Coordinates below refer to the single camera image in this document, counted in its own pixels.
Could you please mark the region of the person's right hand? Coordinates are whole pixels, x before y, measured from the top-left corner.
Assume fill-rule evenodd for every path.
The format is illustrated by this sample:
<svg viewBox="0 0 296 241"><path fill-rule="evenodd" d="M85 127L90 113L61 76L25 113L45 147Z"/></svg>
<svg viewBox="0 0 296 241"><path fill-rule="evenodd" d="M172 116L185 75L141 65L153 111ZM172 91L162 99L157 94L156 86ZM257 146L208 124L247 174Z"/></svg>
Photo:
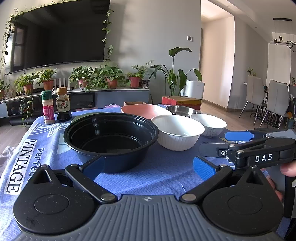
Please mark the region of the person's right hand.
<svg viewBox="0 0 296 241"><path fill-rule="evenodd" d="M295 181L295 160L290 163L285 163L275 167L263 168L261 169L267 178L267 181L274 189L277 197L280 201L292 201L295 202L295 194L288 197L285 195L288 193L287 187L281 186L280 181L285 182L286 177L291 177Z"/></svg>

